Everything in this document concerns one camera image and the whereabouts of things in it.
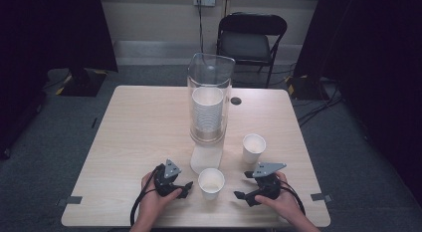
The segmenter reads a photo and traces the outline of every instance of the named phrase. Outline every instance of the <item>wall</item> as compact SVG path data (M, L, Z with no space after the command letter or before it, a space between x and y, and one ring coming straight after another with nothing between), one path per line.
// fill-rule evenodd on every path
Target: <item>wall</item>
M199 13L193 0L102 0L114 41L199 44ZM277 14L288 22L284 45L301 45L317 0L216 0L202 8L204 48L213 47L225 10Z

